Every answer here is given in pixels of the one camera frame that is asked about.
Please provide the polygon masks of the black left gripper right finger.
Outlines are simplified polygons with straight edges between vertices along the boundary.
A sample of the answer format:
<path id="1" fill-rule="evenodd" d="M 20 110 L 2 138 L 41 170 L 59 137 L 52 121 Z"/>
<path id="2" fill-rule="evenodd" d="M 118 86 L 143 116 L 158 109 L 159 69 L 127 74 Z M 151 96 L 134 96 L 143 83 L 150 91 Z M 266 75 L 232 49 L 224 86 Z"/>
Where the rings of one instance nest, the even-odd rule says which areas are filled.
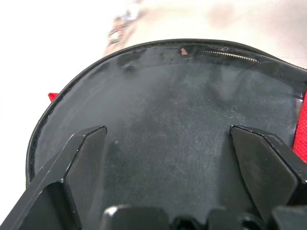
<path id="1" fill-rule="evenodd" d="M 276 134 L 230 126 L 240 172 L 263 220 L 277 206 L 307 206 L 307 163 Z"/>

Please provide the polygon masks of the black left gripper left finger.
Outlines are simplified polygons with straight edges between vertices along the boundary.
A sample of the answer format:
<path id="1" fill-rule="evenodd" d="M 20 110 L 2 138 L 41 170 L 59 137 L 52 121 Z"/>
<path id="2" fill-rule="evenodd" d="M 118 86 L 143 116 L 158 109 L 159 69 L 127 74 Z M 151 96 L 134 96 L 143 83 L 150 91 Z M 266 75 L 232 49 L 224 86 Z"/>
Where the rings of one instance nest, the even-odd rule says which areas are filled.
<path id="1" fill-rule="evenodd" d="M 94 199 L 106 134 L 106 126 L 73 134 L 39 170 L 0 230 L 81 230 Z"/>

